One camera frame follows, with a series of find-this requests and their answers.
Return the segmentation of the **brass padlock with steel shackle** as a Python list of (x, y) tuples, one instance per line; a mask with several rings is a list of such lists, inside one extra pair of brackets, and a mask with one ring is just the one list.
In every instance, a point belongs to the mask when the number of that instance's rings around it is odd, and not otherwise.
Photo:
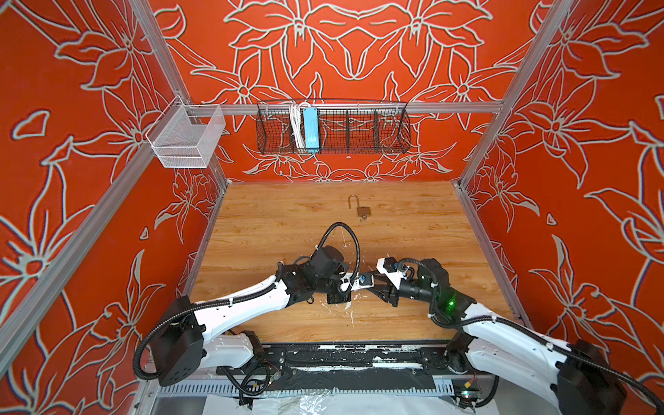
[(370, 207), (362, 205), (357, 195), (348, 197), (348, 208), (356, 211), (359, 221), (366, 221), (372, 215)]

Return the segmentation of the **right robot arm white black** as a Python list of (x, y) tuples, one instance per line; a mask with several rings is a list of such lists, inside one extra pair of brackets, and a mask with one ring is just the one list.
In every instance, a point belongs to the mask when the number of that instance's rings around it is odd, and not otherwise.
[(461, 354), (472, 368), (507, 380), (555, 406), (561, 414), (619, 414), (628, 387), (663, 412), (662, 400), (643, 383), (611, 368), (597, 347), (543, 335), (504, 318), (454, 289), (434, 259), (381, 258), (377, 268), (353, 279), (396, 306), (408, 298), (429, 305), (428, 317), (456, 330)]

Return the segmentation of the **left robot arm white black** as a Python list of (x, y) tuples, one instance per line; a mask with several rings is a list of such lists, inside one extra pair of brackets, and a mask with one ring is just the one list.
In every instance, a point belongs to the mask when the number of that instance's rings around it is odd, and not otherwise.
[(337, 229), (347, 231), (361, 261), (360, 242), (352, 228), (335, 222), (310, 256), (294, 263), (278, 264), (264, 281), (240, 292), (214, 300), (193, 303), (187, 296), (174, 300), (157, 324), (138, 344), (132, 370), (140, 380), (157, 380), (162, 387), (174, 385), (198, 368), (244, 366), (254, 355), (247, 334), (231, 341), (227, 331), (258, 316), (308, 302), (317, 293), (331, 300), (349, 298), (358, 280), (358, 266), (349, 266), (342, 254), (326, 240)]

